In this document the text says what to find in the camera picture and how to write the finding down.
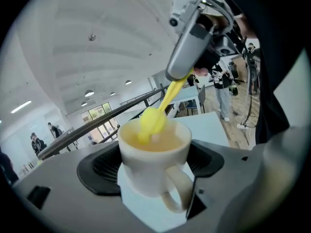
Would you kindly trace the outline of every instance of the white pants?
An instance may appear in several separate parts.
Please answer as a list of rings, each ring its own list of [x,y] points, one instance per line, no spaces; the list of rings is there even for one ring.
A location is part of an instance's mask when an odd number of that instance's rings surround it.
[[[221,117],[229,117],[229,88],[224,89],[217,89],[216,90],[216,97],[219,102],[219,108],[221,109]]]

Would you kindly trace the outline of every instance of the white mug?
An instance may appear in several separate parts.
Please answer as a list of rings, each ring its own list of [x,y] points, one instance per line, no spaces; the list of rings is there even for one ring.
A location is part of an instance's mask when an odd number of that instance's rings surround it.
[[[139,119],[122,125],[118,132],[119,147],[129,184],[148,197],[161,196],[169,210],[181,213],[188,209],[192,195],[192,180],[180,168],[185,164],[192,139],[184,124],[168,120],[162,134],[175,134],[180,140],[176,148],[165,151],[146,151],[134,147],[132,140],[140,131]],[[170,195],[176,187],[181,204]]]

